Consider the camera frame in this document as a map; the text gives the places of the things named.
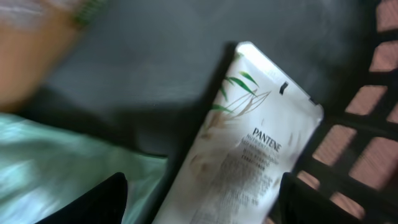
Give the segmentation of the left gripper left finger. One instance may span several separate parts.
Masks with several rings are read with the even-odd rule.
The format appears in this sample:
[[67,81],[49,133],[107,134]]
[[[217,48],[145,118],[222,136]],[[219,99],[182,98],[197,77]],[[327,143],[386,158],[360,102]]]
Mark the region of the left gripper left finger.
[[117,172],[37,224],[121,224],[128,182]]

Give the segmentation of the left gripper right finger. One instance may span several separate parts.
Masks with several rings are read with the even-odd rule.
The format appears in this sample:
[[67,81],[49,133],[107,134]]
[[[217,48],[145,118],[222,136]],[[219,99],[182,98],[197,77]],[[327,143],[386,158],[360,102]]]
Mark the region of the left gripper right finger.
[[361,224],[290,172],[282,176],[278,203],[283,224]]

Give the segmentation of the white Pantene tube gold cap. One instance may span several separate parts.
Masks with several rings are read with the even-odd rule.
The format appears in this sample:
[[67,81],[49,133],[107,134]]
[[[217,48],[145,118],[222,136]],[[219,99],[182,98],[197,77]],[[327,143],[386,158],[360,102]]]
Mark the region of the white Pantene tube gold cap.
[[253,43],[234,59],[154,222],[262,223],[324,116]]

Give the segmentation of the spaghetti pack with red ends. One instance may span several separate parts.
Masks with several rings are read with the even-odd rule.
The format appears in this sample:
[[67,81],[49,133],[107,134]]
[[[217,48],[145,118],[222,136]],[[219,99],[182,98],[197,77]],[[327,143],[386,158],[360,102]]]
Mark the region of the spaghetti pack with red ends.
[[108,0],[1,0],[1,111],[18,110]]

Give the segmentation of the teal snack packet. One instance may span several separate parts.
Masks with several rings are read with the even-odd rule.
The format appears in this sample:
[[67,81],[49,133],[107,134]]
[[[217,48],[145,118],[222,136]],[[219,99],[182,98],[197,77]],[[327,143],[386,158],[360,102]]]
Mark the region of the teal snack packet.
[[128,190],[121,223],[134,223],[166,167],[164,157],[2,114],[1,222],[37,223],[122,172]]

